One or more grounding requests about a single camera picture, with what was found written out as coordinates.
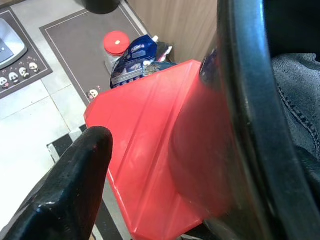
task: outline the blue package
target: blue package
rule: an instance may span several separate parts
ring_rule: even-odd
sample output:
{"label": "blue package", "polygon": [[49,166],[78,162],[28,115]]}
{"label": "blue package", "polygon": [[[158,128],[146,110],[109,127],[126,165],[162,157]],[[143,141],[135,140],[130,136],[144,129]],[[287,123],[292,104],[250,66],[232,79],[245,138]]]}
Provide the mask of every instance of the blue package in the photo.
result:
{"label": "blue package", "polygon": [[156,59],[158,45],[148,35],[134,40],[123,56],[116,61],[111,74],[112,89],[131,83],[144,76],[144,61]]}

